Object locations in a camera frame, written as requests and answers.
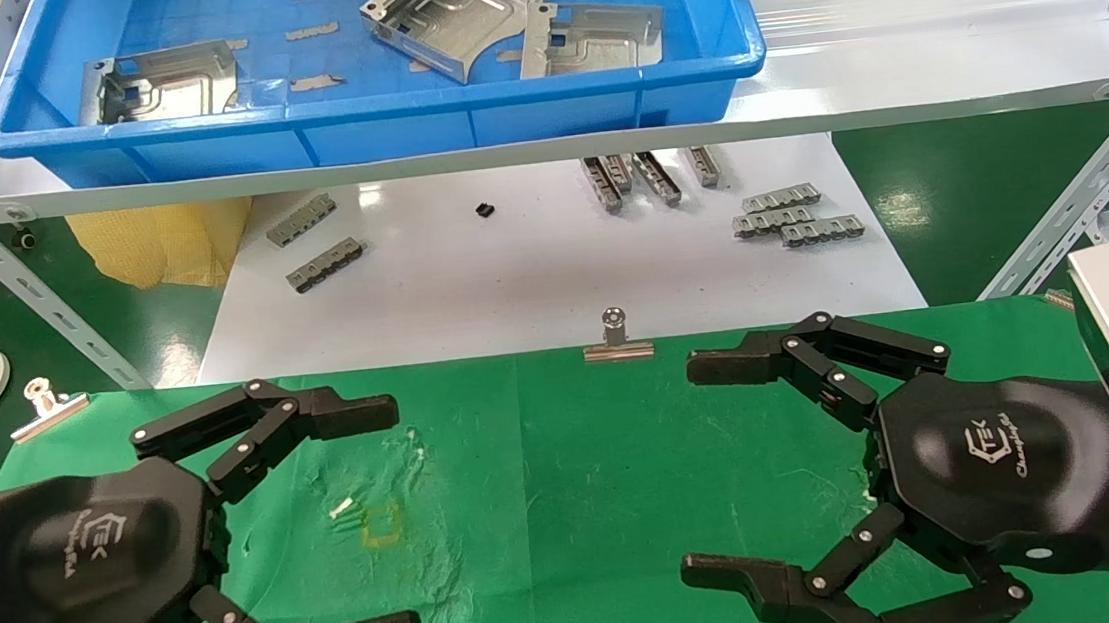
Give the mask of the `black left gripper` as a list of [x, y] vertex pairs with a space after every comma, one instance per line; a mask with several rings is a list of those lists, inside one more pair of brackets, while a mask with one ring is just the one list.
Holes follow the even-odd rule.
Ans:
[[[163, 457], [0, 492], [0, 623], [260, 623], [215, 588], [225, 511]], [[413, 609], [356, 623], [421, 623]]]

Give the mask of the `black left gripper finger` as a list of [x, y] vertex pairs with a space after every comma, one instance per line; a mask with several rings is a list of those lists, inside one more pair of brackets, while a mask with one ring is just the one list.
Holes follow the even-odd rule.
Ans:
[[298, 445], [353, 438], [398, 426], [400, 410], [391, 395], [346, 400], [330, 386], [287, 390], [253, 380], [160, 416], [131, 435], [138, 458], [181, 462], [224, 441], [233, 441], [208, 466], [214, 497], [237, 504], [282, 464]]

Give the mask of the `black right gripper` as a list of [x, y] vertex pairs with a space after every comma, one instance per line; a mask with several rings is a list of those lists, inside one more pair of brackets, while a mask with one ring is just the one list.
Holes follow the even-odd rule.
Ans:
[[[888, 492], [907, 510], [919, 549], [937, 556], [983, 553], [1055, 574], [1103, 566], [1109, 400], [1097, 384], [1029, 376], [955, 381], [942, 375], [947, 345], [826, 312], [743, 338], [733, 349], [691, 353], [688, 381], [784, 380], [849, 431], [878, 423]], [[881, 401], [848, 365], [912, 381]], [[940, 375], [917, 377], [925, 372]], [[691, 552], [680, 579], [745, 598], [761, 623], [1009, 623], [1032, 603], [1032, 590], [988, 556], [967, 556], [959, 559], [969, 580], [964, 590], [884, 613], [861, 607], [849, 586], [906, 523], [901, 507], [884, 503], [807, 570]]]

